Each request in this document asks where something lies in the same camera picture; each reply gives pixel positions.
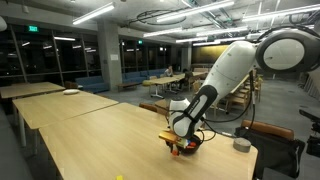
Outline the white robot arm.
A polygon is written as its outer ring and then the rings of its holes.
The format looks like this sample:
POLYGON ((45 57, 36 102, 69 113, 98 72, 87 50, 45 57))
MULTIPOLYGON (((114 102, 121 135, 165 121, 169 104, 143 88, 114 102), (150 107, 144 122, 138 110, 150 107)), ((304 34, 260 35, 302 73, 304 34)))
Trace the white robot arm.
POLYGON ((167 144, 174 155, 196 151, 195 131, 208 108, 228 95, 255 67, 272 72, 310 72, 319 67, 320 36, 306 27, 279 27, 260 35, 256 42, 232 42, 219 56, 198 93, 191 100, 177 97, 169 105, 168 126, 174 136, 167 144))

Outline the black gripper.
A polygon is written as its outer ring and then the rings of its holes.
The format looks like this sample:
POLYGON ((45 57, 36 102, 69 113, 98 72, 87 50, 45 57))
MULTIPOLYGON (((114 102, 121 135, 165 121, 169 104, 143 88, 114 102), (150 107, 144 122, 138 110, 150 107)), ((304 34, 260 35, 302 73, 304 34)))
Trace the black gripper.
POLYGON ((166 145, 170 148, 170 152, 173 150, 178 150, 179 153, 182 150, 182 144, 181 143, 171 143, 171 142, 166 142, 166 145))

